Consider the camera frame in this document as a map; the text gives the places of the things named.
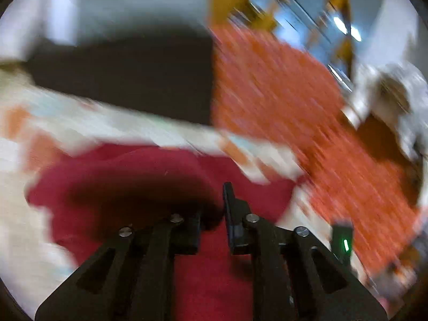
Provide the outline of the maroon small garment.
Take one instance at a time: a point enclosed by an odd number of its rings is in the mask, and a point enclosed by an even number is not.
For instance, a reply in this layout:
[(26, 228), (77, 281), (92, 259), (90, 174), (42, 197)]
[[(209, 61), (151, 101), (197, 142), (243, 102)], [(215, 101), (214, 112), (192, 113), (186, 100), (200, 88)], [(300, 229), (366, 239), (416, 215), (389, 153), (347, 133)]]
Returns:
[(144, 228), (191, 206), (201, 209), (201, 246), (175, 261), (177, 320), (250, 320), (250, 261), (231, 256), (223, 217), (223, 184), (257, 215), (275, 222), (296, 182), (267, 170), (251, 181), (230, 158), (158, 146), (103, 144), (66, 156), (39, 175), (25, 198), (51, 213), (50, 232), (77, 263), (126, 225)]

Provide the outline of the orange floral cloth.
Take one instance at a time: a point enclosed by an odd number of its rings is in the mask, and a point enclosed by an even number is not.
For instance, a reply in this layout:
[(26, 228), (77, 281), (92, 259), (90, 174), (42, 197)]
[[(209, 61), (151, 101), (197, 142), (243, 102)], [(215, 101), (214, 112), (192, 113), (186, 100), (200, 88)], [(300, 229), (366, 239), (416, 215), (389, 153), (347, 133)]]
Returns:
[(360, 271), (380, 273), (420, 221), (412, 166), (394, 135), (374, 117), (352, 129), (325, 66), (270, 33), (217, 26), (213, 38), (213, 125), (291, 148), (308, 180), (282, 222), (328, 241), (332, 223), (351, 221)]

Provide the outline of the white crumpled cloth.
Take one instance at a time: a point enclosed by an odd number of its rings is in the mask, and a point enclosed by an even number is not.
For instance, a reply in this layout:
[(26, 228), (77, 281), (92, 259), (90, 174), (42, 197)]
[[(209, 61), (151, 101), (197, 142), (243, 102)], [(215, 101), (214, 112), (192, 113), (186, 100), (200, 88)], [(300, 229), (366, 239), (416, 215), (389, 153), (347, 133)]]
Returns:
[(372, 114), (411, 162), (427, 154), (427, 81), (410, 62), (360, 65), (342, 113), (355, 129)]

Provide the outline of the heart pattern quilted blanket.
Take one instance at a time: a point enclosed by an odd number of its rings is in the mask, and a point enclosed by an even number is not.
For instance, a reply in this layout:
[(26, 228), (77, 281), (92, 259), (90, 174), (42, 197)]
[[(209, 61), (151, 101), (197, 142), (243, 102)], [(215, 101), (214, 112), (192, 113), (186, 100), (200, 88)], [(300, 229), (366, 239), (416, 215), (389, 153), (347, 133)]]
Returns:
[(197, 124), (132, 112), (41, 89), (20, 70), (1, 71), (1, 278), (33, 317), (39, 305), (76, 268), (52, 239), (51, 212), (25, 200), (25, 190), (61, 155), (75, 156), (102, 142), (184, 148), (223, 155), (235, 143), (250, 164), (242, 171), (265, 183), (257, 161), (280, 175), (301, 175), (289, 148), (219, 133)]

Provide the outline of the black cushion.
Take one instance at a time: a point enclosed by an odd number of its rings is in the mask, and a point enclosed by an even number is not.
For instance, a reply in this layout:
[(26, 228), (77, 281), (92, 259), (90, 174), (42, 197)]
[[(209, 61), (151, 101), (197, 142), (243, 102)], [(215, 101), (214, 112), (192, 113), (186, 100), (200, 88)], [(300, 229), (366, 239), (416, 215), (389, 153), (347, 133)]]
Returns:
[(210, 33), (139, 36), (79, 47), (39, 44), (25, 62), (37, 86), (210, 125)]

